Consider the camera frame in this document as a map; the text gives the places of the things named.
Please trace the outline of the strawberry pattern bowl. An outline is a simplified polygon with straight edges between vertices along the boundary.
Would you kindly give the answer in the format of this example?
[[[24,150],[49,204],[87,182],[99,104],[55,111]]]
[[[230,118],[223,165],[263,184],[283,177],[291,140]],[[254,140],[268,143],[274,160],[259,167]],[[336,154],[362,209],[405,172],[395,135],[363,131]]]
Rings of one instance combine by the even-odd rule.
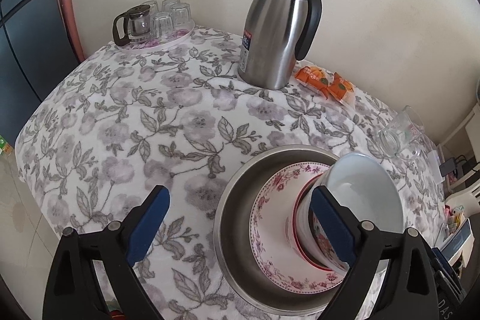
[[[291,245],[295,243],[298,254],[316,268],[334,271],[343,276],[348,271],[348,268],[340,266],[340,261],[333,262],[332,257],[323,253],[322,248],[316,241],[315,232],[312,231],[310,226],[310,188],[320,177],[321,175],[318,175],[310,179],[298,194],[290,219],[292,222],[292,233],[287,234],[287,239]]]

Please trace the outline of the white square bowl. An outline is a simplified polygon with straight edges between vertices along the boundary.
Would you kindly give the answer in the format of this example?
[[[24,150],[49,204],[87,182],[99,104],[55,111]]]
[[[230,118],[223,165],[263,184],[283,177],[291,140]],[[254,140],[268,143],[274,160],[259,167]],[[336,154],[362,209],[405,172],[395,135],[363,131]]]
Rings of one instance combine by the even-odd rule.
[[[403,208],[395,184],[371,157],[359,153],[341,157],[312,185],[311,200],[313,189],[319,185],[326,186],[337,203],[351,210],[358,221],[368,220],[384,232],[401,233],[404,230]],[[326,218],[327,223],[334,221],[326,212],[316,217],[319,221],[321,217]],[[321,221],[320,225],[339,259],[347,263],[343,258],[351,257],[353,250],[345,248],[346,235],[327,231]]]

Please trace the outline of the pink floral round plate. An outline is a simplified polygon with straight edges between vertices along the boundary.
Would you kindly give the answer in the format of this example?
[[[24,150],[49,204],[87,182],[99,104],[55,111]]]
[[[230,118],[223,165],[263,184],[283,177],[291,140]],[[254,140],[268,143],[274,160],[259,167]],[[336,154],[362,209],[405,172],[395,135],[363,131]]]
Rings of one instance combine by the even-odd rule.
[[[250,211],[249,239],[254,259],[268,280],[287,292],[317,294],[343,281],[340,274],[308,260],[294,232],[299,197],[328,168],[315,162],[281,168],[261,187]]]

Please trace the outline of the stainless steel round plate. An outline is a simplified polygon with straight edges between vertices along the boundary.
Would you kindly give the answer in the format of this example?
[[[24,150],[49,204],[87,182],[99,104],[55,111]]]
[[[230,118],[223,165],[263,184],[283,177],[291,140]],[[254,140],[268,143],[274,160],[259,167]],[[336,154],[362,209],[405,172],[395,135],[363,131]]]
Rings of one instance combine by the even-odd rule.
[[[254,260],[248,224],[257,193],[276,171],[293,163],[331,166],[337,160],[337,155],[314,146],[286,145],[250,158],[232,176],[216,208],[212,237],[224,279],[241,303],[264,313],[295,317],[320,313],[334,297],[337,288],[302,296],[271,282]]]

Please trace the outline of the white cartoon bowl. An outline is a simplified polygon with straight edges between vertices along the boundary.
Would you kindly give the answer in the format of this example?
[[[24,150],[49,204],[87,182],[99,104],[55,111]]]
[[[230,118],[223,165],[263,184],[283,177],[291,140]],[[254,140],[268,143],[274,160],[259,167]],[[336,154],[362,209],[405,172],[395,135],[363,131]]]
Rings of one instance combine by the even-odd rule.
[[[308,224],[315,245],[318,248],[316,259],[332,271],[342,275],[346,274],[349,270],[348,264],[339,259],[332,244],[327,238],[326,232],[323,227],[321,227],[319,219],[315,216],[315,213],[313,213],[312,210],[308,211]]]

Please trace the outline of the black power adapter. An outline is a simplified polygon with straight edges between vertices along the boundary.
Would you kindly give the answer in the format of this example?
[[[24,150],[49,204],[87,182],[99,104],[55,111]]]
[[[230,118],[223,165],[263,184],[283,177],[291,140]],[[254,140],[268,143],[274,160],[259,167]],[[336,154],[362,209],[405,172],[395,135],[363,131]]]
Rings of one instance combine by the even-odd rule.
[[[458,176],[456,159],[454,157],[448,158],[448,160],[439,166],[439,171],[442,177],[452,176],[453,178],[456,178]]]

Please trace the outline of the white side shelf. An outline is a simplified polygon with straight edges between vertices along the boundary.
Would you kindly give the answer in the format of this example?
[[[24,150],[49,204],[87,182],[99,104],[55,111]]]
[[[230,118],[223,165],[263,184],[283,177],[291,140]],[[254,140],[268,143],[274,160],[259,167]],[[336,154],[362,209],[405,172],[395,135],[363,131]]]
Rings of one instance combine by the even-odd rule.
[[[457,162],[458,176],[444,177],[445,204],[462,207],[466,217],[479,213],[479,104],[437,145],[440,165],[448,158]]]

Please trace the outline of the floral tablecloth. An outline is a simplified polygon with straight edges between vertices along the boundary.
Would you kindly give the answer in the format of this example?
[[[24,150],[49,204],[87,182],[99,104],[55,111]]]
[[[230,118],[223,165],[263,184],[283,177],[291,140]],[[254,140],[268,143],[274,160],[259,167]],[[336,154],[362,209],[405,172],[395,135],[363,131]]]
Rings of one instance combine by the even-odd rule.
[[[404,221],[434,244],[442,188],[425,156],[390,159],[374,134],[395,116],[357,91],[355,107],[291,79],[278,91],[239,79],[241,39],[198,27],[146,55],[97,50],[38,107],[16,139],[20,178],[49,226],[95,232],[123,219],[157,184],[171,207],[135,271],[166,319],[265,319],[217,265],[213,219],[227,182],[251,157],[284,145],[376,158],[394,180]]]

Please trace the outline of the orange snack packet right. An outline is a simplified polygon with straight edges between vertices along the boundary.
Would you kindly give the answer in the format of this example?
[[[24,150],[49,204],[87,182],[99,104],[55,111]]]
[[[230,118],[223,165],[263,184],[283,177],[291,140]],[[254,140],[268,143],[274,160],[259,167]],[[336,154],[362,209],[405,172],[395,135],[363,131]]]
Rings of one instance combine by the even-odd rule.
[[[344,106],[355,107],[356,91],[355,86],[335,72],[334,79],[328,84],[327,91],[338,102]]]

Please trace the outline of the orange snack packet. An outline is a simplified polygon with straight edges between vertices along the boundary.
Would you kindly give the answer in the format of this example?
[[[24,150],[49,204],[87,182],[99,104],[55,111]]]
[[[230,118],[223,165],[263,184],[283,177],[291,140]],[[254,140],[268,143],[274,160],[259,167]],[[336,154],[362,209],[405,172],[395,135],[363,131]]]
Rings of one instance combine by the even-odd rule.
[[[334,79],[328,84],[327,91],[338,102],[344,106],[355,107],[356,91],[355,86],[335,72]]]
[[[295,73],[295,79],[314,93],[329,96],[329,80],[321,68],[314,66],[301,67]]]

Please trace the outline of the orange snack packet left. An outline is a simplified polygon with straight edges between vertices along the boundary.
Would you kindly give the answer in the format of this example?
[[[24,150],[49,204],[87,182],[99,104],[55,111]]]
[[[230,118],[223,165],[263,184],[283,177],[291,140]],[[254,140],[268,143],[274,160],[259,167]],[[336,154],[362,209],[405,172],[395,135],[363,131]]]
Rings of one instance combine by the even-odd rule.
[[[295,79],[314,93],[329,96],[329,80],[321,68],[314,66],[301,67],[295,73]]]

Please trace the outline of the dark blue cabinet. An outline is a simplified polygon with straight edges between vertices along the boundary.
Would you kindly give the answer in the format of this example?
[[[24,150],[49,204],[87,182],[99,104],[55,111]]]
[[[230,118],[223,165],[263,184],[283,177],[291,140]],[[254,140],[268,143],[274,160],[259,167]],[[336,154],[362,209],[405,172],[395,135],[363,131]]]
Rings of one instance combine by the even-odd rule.
[[[1,0],[1,136],[16,142],[31,115],[80,61],[60,0]]]

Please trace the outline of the round tea tray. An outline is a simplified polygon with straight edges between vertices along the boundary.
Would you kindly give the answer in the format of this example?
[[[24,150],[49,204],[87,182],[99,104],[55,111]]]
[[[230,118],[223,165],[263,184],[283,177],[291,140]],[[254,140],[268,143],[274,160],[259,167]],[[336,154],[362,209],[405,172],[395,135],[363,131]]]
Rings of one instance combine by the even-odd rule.
[[[171,37],[151,38],[143,43],[130,43],[127,46],[116,46],[121,52],[126,54],[148,54],[158,51],[171,49],[185,42],[192,34],[195,22],[192,19],[189,23],[182,25],[181,29],[176,29]]]

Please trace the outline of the upturned drinking glass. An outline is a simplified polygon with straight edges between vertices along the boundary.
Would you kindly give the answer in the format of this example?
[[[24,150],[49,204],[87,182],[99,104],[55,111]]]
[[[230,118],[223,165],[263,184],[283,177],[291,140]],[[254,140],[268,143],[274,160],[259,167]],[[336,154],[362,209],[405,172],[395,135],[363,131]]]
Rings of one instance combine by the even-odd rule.
[[[149,16],[152,17],[155,13],[159,11],[159,5],[155,0],[144,1],[143,5],[150,7]]]
[[[174,25],[171,12],[158,11],[151,17],[151,37],[155,40],[169,40],[173,37]]]
[[[191,22],[191,6],[186,2],[178,2],[172,5],[170,12],[175,29],[184,28]]]

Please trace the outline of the stainless steel thermos jug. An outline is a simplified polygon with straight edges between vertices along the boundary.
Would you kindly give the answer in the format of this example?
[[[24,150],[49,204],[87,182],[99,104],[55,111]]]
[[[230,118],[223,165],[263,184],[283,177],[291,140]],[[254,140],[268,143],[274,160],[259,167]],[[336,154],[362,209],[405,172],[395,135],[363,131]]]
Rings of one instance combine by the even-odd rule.
[[[321,14],[321,0],[253,0],[241,40],[241,79],[270,90],[287,86],[311,48]]]

